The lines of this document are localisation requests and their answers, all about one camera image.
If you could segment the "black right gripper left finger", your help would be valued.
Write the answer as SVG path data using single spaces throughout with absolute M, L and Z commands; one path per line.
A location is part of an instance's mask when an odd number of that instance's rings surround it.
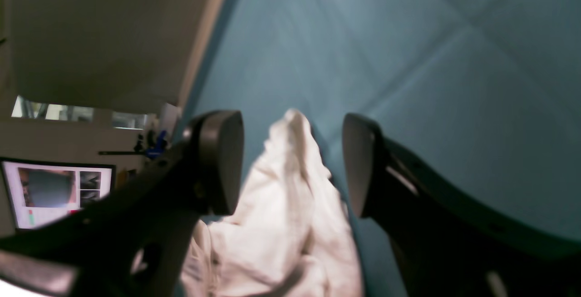
M 198 220 L 238 204 L 239 110 L 195 117 L 181 142 L 118 191 L 1 240 L 3 297 L 170 297 Z

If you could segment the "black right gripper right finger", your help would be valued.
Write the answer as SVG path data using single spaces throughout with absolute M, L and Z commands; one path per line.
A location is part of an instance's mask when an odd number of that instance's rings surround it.
M 478 202 L 363 115 L 345 115 L 342 147 L 351 208 L 388 235 L 409 297 L 580 295 L 579 241 Z

